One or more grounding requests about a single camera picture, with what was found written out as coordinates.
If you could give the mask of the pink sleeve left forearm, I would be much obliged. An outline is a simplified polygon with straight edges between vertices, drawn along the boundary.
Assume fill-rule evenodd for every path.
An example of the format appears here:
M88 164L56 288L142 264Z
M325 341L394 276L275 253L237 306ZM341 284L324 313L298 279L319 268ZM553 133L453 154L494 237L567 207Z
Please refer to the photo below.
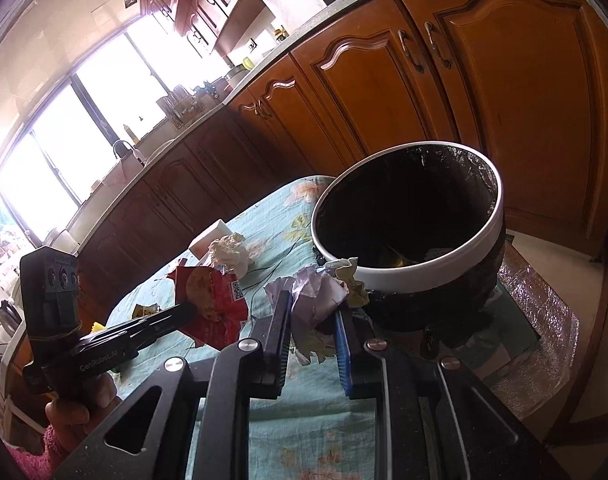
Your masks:
M34 455L8 444L6 449L15 460L18 468L31 480L51 479L57 468L69 456L69 452L63 448L57 439L52 426L46 428L43 435L43 453L41 455Z

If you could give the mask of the left hand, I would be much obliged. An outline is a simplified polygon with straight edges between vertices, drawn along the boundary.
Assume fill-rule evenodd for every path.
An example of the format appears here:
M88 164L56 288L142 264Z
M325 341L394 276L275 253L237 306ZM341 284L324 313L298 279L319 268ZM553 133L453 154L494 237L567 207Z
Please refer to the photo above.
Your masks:
M67 453L72 453L121 402L110 374L90 379L84 394L81 403L57 398L46 406L54 436Z

